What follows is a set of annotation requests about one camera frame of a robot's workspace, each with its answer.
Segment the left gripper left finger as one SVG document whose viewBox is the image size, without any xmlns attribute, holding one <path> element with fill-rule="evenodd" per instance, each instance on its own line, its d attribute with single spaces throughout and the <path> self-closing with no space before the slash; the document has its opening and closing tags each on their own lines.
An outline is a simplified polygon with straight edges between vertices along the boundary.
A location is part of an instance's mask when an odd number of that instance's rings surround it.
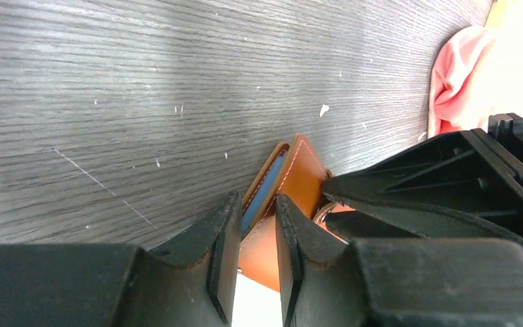
<svg viewBox="0 0 523 327">
<path fill-rule="evenodd" d="M 231 192 L 151 250 L 0 245 L 0 326 L 229 326 L 241 218 Z"/>
</svg>

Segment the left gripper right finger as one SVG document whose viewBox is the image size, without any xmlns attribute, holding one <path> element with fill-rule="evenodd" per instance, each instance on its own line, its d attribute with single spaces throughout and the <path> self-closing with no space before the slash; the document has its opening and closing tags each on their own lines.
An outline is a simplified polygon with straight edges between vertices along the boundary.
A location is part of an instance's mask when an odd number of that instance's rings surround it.
<svg viewBox="0 0 523 327">
<path fill-rule="evenodd" d="M 276 198 L 284 326 L 523 326 L 523 247 L 499 238 L 342 243 Z"/>
</svg>

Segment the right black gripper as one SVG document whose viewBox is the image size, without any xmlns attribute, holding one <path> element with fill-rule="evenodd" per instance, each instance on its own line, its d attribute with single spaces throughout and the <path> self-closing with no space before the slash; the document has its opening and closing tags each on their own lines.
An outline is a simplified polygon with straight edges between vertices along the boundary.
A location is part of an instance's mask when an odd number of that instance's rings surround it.
<svg viewBox="0 0 523 327">
<path fill-rule="evenodd" d="M 369 168 L 328 179 L 322 192 L 359 202 L 404 202 L 467 213 L 511 211 L 513 188 L 523 188 L 523 117 L 495 114 L 480 129 L 441 134 Z M 353 238 L 523 238 L 479 217 L 427 212 L 328 213 L 329 231 Z"/>
</svg>

